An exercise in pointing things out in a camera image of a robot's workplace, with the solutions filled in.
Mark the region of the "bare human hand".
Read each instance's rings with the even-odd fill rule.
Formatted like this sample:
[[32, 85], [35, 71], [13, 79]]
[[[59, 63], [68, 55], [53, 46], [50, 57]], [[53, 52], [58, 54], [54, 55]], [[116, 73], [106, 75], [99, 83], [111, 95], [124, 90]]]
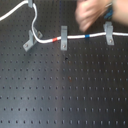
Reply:
[[112, 0], [78, 0], [75, 18], [79, 29], [85, 32], [111, 4]]

